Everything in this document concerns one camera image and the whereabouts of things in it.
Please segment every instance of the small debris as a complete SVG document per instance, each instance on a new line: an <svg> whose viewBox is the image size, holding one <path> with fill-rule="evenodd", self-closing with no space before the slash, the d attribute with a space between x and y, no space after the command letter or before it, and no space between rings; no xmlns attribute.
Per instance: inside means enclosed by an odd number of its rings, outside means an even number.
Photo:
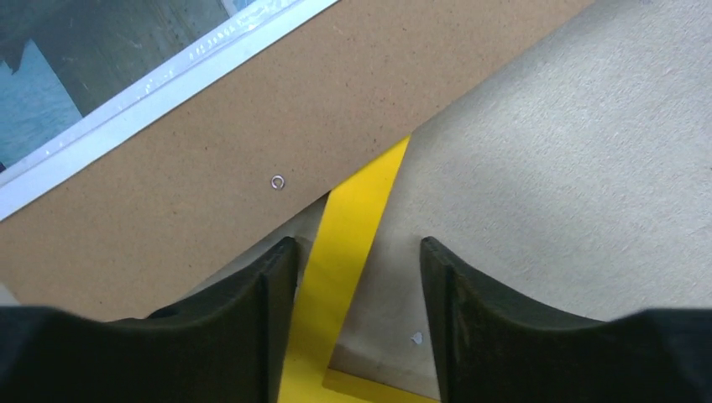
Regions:
<svg viewBox="0 0 712 403"><path fill-rule="evenodd" d="M416 334L414 334L414 335L411 336L411 340L412 340L415 344L417 344L417 345L420 346L420 345L422 344L422 333L421 333L421 332L416 332Z"/></svg>

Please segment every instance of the screw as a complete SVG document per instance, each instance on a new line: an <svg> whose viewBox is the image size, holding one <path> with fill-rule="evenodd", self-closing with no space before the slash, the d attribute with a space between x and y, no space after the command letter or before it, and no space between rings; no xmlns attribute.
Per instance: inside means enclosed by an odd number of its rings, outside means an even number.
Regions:
<svg viewBox="0 0 712 403"><path fill-rule="evenodd" d="M282 175L274 175L272 176L272 189L275 189L276 191L281 191L285 187L285 178Z"/></svg>

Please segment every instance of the framed picture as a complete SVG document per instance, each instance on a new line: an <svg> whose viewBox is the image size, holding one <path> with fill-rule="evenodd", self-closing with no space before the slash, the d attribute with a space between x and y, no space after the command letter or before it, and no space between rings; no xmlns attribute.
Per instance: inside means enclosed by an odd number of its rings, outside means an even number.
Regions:
<svg viewBox="0 0 712 403"><path fill-rule="evenodd" d="M8 0L0 220L337 0Z"/></svg>

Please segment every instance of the yellow floor marking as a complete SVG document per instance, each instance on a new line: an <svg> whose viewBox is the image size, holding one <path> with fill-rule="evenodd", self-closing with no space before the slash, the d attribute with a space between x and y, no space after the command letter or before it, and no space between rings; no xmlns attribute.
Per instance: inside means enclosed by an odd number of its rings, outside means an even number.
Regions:
<svg viewBox="0 0 712 403"><path fill-rule="evenodd" d="M409 139L329 195L292 313L280 403L434 401L328 368Z"/></svg>

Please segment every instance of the brown cardboard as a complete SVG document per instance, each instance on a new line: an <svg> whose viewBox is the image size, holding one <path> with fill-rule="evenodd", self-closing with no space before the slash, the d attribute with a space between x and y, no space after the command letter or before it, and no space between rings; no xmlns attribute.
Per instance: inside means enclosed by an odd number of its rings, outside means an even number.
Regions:
<svg viewBox="0 0 712 403"><path fill-rule="evenodd" d="M342 0L0 223L0 281L141 317L589 3Z"/></svg>

